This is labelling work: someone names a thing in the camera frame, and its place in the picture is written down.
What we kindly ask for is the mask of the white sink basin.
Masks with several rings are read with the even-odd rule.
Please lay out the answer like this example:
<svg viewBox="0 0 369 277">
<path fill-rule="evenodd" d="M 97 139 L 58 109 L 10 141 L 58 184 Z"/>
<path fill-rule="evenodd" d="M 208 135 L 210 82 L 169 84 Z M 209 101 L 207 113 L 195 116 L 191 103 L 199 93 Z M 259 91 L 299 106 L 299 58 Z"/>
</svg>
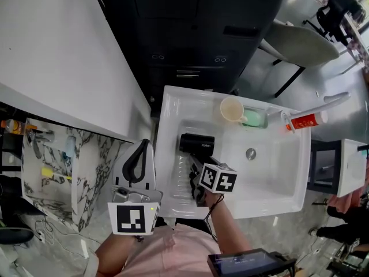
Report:
<svg viewBox="0 0 369 277">
<path fill-rule="evenodd" d="M 190 187 L 189 155 L 179 149 L 182 134 L 215 138 L 215 159 L 236 170 L 234 190 L 225 196 L 236 219 L 298 212 L 303 207 L 310 163 L 311 131 L 287 132 L 274 123 L 249 129 L 220 114 L 222 93 L 164 88 L 155 150 L 156 188 L 163 193 L 160 216 L 203 219 Z"/>
</svg>

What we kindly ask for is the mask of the person's right forearm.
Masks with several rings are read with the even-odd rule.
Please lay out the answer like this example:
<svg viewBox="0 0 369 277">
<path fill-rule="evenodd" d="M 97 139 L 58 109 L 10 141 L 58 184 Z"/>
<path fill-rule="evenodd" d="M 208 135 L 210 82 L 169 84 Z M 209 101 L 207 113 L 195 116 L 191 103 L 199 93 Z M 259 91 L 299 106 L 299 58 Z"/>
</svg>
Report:
<svg viewBox="0 0 369 277">
<path fill-rule="evenodd" d="M 252 250 L 252 246 L 231 215 L 222 195 L 207 190 L 205 201 L 209 207 L 220 252 L 230 254 Z"/>
</svg>

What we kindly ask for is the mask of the black hair dryer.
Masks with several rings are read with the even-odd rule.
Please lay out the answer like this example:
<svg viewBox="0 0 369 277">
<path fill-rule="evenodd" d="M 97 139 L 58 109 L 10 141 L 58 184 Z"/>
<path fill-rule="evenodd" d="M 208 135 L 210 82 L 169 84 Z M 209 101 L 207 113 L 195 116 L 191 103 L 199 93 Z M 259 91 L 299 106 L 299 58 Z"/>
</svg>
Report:
<svg viewBox="0 0 369 277">
<path fill-rule="evenodd" d="M 210 157 L 214 153 L 214 144 L 213 136 L 184 133 L 179 140 L 179 150 L 188 154 Z"/>
</svg>

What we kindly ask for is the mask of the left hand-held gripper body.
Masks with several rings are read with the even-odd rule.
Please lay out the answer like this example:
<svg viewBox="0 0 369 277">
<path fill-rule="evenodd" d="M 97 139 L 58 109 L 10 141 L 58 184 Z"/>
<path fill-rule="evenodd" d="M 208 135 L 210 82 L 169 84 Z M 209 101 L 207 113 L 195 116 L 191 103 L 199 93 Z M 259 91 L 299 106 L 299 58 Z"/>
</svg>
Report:
<svg viewBox="0 0 369 277">
<path fill-rule="evenodd" d="M 158 190 L 112 187 L 108 203 L 115 235 L 151 235 L 154 232 L 163 193 Z"/>
</svg>

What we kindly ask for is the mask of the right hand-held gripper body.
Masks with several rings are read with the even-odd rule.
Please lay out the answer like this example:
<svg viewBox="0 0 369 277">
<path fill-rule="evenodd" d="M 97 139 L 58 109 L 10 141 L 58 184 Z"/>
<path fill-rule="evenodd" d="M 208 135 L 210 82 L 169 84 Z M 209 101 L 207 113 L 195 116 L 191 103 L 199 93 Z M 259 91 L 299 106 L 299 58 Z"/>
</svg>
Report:
<svg viewBox="0 0 369 277">
<path fill-rule="evenodd" d="M 205 191 L 208 190 L 215 194 L 232 193 L 238 173 L 216 159 L 199 161 L 202 167 L 190 166 L 191 196 L 197 207 L 205 207 Z"/>
</svg>

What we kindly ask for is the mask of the person's pink shirt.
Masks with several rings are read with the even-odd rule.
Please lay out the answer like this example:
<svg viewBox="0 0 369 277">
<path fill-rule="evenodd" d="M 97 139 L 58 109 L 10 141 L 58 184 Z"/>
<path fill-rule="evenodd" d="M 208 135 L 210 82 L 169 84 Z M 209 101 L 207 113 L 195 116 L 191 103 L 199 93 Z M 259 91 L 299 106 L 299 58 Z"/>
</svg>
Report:
<svg viewBox="0 0 369 277">
<path fill-rule="evenodd" d="M 198 229 L 177 224 L 161 226 L 136 242 L 115 277 L 213 277 L 208 256 L 220 253 L 213 238 Z M 96 277 L 98 258 L 89 261 L 84 277 Z"/>
</svg>

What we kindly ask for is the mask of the marble patterned sink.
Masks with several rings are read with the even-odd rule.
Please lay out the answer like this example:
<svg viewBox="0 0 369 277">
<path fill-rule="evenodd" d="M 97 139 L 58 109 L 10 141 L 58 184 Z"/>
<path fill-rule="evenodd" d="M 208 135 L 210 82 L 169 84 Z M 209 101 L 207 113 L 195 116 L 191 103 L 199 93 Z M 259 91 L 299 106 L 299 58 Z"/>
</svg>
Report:
<svg viewBox="0 0 369 277">
<path fill-rule="evenodd" d="M 42 157 L 37 159 L 23 137 L 21 181 L 22 196 L 42 213 L 80 232 L 89 225 L 93 215 L 107 209 L 100 200 L 105 184 L 110 184 L 112 167 L 129 143 L 96 133 L 60 126 L 28 118 L 26 124 L 39 131 L 52 130 L 53 143 L 38 143 Z M 42 176 L 43 167 L 71 176 Z"/>
</svg>

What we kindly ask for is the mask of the table with checkered cloth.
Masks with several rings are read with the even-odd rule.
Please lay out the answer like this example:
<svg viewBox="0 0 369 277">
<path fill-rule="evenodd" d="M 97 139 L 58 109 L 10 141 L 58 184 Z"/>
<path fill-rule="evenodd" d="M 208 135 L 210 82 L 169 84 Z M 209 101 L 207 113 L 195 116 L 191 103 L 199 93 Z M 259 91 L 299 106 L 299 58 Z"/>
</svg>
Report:
<svg viewBox="0 0 369 277">
<path fill-rule="evenodd" d="M 345 69 L 341 74 L 345 74 L 361 63 L 364 65 L 364 71 L 369 72 L 369 47 L 366 47 L 361 34 L 356 28 L 352 18 L 348 14 L 344 14 L 344 17 L 341 21 L 341 26 L 341 29 L 345 31 L 350 41 L 346 46 L 346 50 L 341 52 L 340 55 L 348 53 L 355 62 L 350 67 Z"/>
</svg>

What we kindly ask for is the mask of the black office chair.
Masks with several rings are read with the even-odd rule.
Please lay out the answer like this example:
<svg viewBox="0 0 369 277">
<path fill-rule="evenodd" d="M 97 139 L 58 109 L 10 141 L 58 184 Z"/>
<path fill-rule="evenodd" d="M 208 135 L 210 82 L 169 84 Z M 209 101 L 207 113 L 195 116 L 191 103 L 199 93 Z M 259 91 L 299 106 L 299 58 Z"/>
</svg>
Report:
<svg viewBox="0 0 369 277">
<path fill-rule="evenodd" d="M 342 32 L 340 25 L 344 15 L 350 13 L 352 18 L 361 23 L 364 20 L 366 11 L 356 0 L 328 0 L 327 5 L 318 9 L 317 20 L 322 28 L 318 28 L 309 20 L 304 20 L 303 25 L 309 23 L 321 36 L 334 36 L 335 40 L 348 45 L 347 38 Z"/>
</svg>

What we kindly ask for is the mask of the cream plastic cup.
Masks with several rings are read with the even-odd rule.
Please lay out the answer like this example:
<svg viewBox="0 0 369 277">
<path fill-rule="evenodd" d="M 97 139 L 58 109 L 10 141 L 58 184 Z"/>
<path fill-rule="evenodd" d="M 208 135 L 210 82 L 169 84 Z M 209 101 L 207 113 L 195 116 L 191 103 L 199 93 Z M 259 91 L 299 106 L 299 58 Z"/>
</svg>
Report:
<svg viewBox="0 0 369 277">
<path fill-rule="evenodd" d="M 248 119 L 244 115 L 244 107 L 236 97 L 230 96 L 220 103 L 221 115 L 230 122 L 246 123 Z"/>
</svg>

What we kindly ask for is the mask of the large black cabinet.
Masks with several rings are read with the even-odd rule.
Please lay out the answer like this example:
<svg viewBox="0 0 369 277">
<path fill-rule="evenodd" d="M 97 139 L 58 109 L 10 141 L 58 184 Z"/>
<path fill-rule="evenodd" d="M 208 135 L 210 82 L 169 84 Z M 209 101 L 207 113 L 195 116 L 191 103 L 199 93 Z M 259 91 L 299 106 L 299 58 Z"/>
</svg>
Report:
<svg viewBox="0 0 369 277">
<path fill-rule="evenodd" d="M 151 108 L 165 86 L 229 93 L 283 0 L 99 0 Z"/>
</svg>

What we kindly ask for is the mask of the chrome faucet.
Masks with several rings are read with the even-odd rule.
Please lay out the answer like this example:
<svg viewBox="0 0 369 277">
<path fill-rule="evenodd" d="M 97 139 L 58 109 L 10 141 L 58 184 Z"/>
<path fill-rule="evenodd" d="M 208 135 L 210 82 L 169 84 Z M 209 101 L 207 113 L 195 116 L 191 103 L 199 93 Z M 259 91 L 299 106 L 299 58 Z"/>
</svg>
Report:
<svg viewBox="0 0 369 277">
<path fill-rule="evenodd" d="M 55 140 L 55 133 L 52 130 L 44 132 L 36 129 L 31 129 L 26 132 L 26 139 L 28 146 L 33 149 L 36 158 L 40 159 L 42 157 L 42 153 L 39 149 L 38 143 L 40 142 L 53 143 Z"/>
</svg>

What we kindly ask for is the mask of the white curved faucet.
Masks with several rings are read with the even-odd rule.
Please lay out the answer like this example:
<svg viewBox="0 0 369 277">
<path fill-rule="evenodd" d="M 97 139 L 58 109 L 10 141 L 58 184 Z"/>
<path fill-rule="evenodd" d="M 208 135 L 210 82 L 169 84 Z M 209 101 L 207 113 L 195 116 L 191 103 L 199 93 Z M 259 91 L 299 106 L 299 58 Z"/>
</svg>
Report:
<svg viewBox="0 0 369 277">
<path fill-rule="evenodd" d="M 302 117 L 304 115 L 314 114 L 314 113 L 318 113 L 320 111 L 326 111 L 327 112 L 331 108 L 334 108 L 334 107 L 346 102 L 350 97 L 351 97 L 351 94 L 349 92 L 342 92 L 342 93 L 338 93 L 338 94 L 332 95 L 332 96 L 325 96 L 323 98 L 324 104 L 321 105 L 321 106 L 314 107 L 312 109 L 302 111 L 300 113 L 284 114 L 283 115 L 283 121 L 285 122 L 286 130 L 291 131 L 293 133 L 295 133 L 298 130 L 298 129 L 294 129 L 294 127 L 291 123 L 291 119 L 292 119 L 293 115 L 295 115 L 296 117 Z"/>
</svg>

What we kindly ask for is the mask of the green soap dish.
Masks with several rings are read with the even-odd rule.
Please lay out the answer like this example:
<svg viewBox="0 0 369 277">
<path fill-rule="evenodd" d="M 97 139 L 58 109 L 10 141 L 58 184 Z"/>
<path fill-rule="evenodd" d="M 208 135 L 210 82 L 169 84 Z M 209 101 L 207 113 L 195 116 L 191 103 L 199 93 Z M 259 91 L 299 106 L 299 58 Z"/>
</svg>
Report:
<svg viewBox="0 0 369 277">
<path fill-rule="evenodd" d="M 267 113 L 262 108 L 243 106 L 246 122 L 241 123 L 243 127 L 252 129 L 264 129 L 267 127 Z"/>
</svg>

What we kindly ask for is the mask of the red and white tube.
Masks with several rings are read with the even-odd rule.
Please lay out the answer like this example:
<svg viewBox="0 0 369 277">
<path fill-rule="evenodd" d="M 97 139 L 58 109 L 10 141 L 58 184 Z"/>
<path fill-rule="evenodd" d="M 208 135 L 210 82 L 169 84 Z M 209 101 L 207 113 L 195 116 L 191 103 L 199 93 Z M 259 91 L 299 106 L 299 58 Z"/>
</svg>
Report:
<svg viewBox="0 0 369 277">
<path fill-rule="evenodd" d="M 303 129 L 307 127 L 314 127 L 328 122 L 328 114 L 326 111 L 304 115 L 302 117 L 292 116 L 291 123 L 294 129 Z"/>
</svg>

